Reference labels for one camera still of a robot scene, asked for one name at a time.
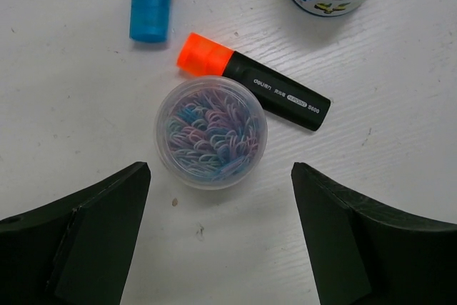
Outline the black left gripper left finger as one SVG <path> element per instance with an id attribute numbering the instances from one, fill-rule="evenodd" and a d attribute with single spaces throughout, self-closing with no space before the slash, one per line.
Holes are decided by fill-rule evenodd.
<path id="1" fill-rule="evenodd" d="M 120 304 L 149 192 L 136 162 L 1 220 L 2 304 Z"/>

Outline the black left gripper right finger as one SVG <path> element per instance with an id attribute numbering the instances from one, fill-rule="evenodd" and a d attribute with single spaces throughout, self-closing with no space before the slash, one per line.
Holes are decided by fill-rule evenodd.
<path id="1" fill-rule="evenodd" d="M 293 191 L 322 304 L 454 304 L 456 225 L 395 209 L 305 163 Z"/>

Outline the orange cap black highlighter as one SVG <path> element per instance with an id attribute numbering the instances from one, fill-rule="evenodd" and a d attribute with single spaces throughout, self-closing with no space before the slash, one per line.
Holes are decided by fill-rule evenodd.
<path id="1" fill-rule="evenodd" d="M 196 33 L 189 34 L 177 66 L 192 76 L 224 76 L 237 81 L 266 111 L 310 131 L 321 127 L 331 106 L 325 96 Z"/>

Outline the clear tub of paper clips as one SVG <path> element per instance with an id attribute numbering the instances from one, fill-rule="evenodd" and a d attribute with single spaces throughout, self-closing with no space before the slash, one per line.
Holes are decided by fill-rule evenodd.
<path id="1" fill-rule="evenodd" d="M 161 162 L 196 189 L 226 189 L 245 179 L 260 162 L 267 137 L 258 99 L 225 77 L 182 82 L 166 96 L 156 116 Z"/>

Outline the blue cap black highlighter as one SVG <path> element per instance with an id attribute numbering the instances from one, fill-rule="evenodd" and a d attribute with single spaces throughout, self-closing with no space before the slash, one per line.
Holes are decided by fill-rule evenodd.
<path id="1" fill-rule="evenodd" d="M 163 43 L 169 32 L 171 0 L 131 0 L 129 37 L 145 43 Z"/>

